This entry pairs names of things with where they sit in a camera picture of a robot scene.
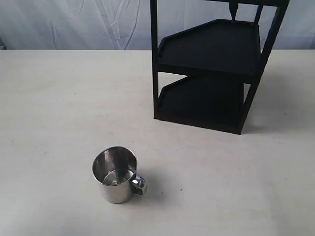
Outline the stainless steel mug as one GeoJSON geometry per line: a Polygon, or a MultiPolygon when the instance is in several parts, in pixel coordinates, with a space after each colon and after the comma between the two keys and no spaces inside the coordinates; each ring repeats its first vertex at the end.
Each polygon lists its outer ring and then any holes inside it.
{"type": "Polygon", "coordinates": [[[103,198],[110,203],[121,204],[147,191],[145,179],[137,173],[136,156],[126,147],[102,151],[93,161],[92,172],[103,198]]]}

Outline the black two-tier rack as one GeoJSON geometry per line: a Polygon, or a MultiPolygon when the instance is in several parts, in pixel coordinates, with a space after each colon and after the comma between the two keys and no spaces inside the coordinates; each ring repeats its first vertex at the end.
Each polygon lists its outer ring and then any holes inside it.
{"type": "Polygon", "coordinates": [[[241,134],[289,2],[251,0],[252,22],[215,19],[158,39],[150,1],[154,118],[241,134]]]}

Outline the white backdrop cloth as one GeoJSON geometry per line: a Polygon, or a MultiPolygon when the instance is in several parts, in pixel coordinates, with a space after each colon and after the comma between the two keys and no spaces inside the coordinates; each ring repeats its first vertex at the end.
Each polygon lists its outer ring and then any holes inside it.
{"type": "MultiPolygon", "coordinates": [[[[225,2],[160,0],[158,37],[230,18],[225,2]]],[[[0,41],[8,49],[149,50],[147,0],[3,0],[0,41]]]]}

